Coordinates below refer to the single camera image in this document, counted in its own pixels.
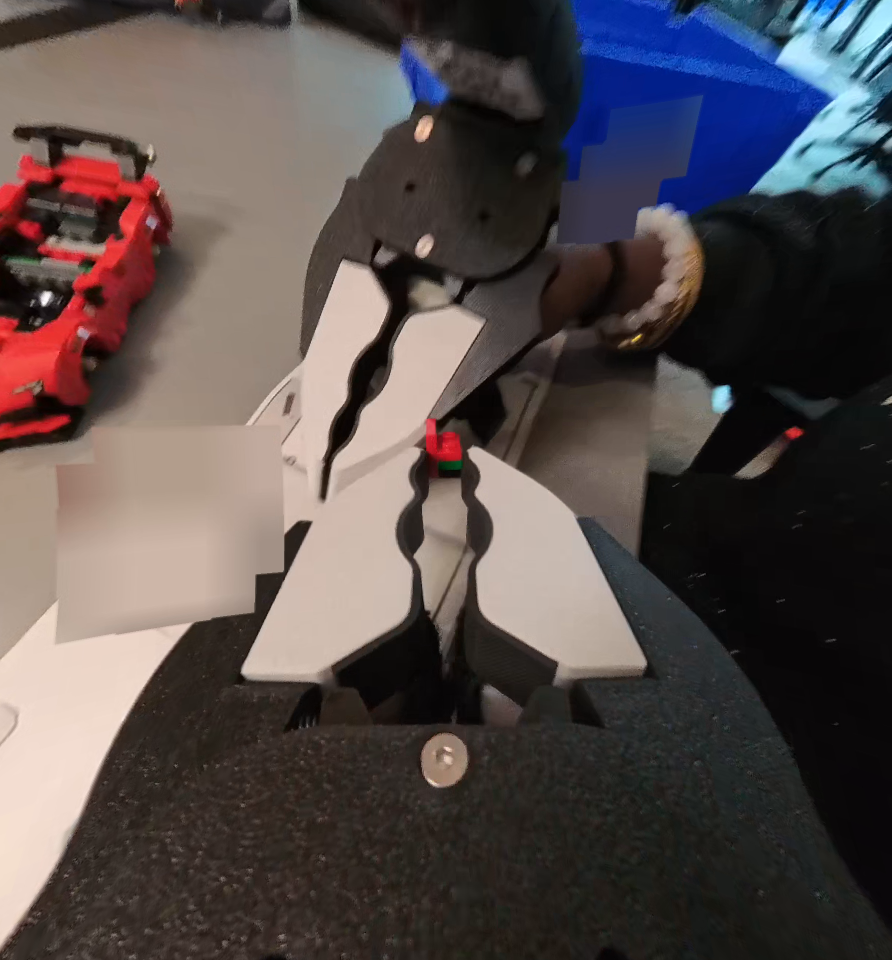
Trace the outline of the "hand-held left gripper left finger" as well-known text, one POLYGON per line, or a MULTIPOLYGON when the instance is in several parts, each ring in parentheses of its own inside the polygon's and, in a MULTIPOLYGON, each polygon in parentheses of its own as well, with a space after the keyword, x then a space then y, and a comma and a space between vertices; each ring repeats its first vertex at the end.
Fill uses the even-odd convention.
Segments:
POLYGON ((241 676, 323 684, 425 609, 426 455, 408 447, 329 500, 284 576, 241 676))

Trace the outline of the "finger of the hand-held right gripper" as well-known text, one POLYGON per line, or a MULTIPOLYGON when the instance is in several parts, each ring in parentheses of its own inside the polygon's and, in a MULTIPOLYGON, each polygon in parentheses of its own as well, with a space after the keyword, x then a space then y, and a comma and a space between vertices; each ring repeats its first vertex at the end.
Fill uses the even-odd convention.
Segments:
POLYGON ((300 388, 300 433, 310 493, 336 497, 393 443, 379 425, 381 393, 365 392, 389 359, 390 299, 371 266, 340 262, 309 343, 300 388))
POLYGON ((416 446, 483 325, 463 307, 412 313, 403 321, 380 390, 361 407, 351 437, 332 456, 329 484, 353 484, 416 446))

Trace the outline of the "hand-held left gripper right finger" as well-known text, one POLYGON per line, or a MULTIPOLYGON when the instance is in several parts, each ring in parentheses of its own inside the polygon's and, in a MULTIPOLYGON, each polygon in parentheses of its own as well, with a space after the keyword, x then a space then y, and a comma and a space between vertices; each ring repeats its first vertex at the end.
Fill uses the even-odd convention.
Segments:
POLYGON ((481 447, 462 496, 473 559, 462 647, 494 689, 643 677, 646 656, 575 514, 481 447))

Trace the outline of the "small red green lego assembly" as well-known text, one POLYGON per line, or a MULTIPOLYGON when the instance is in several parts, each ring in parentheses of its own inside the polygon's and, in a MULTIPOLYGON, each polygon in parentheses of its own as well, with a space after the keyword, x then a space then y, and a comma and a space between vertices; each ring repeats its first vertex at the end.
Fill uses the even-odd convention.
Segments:
POLYGON ((425 451, 429 477, 455 478, 461 475, 463 469, 461 438, 453 431, 439 431, 438 422, 433 417, 426 420, 425 451))

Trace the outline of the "person's right forearm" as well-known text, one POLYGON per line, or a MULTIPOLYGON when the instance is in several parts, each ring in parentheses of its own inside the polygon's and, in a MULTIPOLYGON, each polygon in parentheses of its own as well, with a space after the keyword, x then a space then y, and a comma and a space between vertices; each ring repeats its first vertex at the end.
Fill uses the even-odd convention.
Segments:
POLYGON ((892 191, 749 194, 692 216, 699 297, 665 342, 737 393, 843 401, 892 375, 892 191))

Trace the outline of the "red lego car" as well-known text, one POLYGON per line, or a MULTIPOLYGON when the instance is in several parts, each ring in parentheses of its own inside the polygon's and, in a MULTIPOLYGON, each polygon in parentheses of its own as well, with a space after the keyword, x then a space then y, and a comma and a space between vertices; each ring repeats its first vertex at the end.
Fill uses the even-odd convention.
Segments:
POLYGON ((12 136, 26 151, 0 186, 0 450, 76 432, 173 230, 152 147, 54 124, 12 136))

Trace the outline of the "lego instruction booklet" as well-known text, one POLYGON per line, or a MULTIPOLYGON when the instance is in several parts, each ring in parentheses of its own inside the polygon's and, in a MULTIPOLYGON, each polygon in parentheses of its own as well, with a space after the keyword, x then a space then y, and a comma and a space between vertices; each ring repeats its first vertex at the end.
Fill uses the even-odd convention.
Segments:
MULTIPOLYGON (((503 387, 510 405, 504 426, 487 446, 467 447, 465 461, 470 449, 482 448, 518 471, 549 386, 562 369, 561 359, 567 361, 568 373, 578 374, 574 364, 593 357, 583 347, 589 340, 559 335, 514 369, 503 387)), ((299 426, 302 376, 302 367, 296 366, 249 421, 249 426, 280 429, 284 527, 289 537, 305 537, 329 501, 321 504, 307 488, 299 426)), ((420 627, 433 625, 442 663, 456 652, 462 644, 473 559, 466 541, 467 507, 461 481, 426 481, 425 540, 416 554, 425 609, 408 629, 372 646, 339 668, 330 681, 245 680, 241 666, 255 639, 244 654, 235 654, 229 639, 218 642, 216 653, 207 652, 203 629, 218 628, 218 619, 59 643, 54 606, 30 628, 0 660, 0 947, 57 865, 128 711, 153 678, 154 669, 162 667, 169 655, 178 654, 182 643, 191 653, 203 654, 209 668, 220 666, 220 655, 231 655, 233 686, 241 692, 257 692, 260 686, 298 694, 345 688, 356 690, 364 704, 384 703, 415 671, 412 664, 419 653, 420 627)), ((474 678, 489 690, 488 702, 500 699, 521 707, 534 690, 552 688, 493 688, 474 678)))

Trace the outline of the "person's right hand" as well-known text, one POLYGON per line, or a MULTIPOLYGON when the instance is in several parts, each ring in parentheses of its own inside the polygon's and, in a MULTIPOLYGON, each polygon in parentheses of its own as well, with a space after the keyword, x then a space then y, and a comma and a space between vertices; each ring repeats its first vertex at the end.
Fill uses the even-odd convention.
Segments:
POLYGON ((660 239, 647 235, 615 246, 556 245, 556 268, 540 301, 546 336, 583 317, 626 315, 640 309, 663 279, 660 239))

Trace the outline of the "blue plastic storage bin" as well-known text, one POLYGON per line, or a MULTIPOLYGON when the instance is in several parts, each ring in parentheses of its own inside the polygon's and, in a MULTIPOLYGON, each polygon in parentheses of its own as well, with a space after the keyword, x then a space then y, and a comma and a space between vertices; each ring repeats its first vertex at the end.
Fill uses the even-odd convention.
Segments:
MULTIPOLYGON (((582 95, 563 144, 562 242, 628 237, 655 202, 692 213, 749 192, 829 102, 717 14, 572 3, 582 95)), ((426 66, 401 58, 414 99, 445 99, 426 66)))

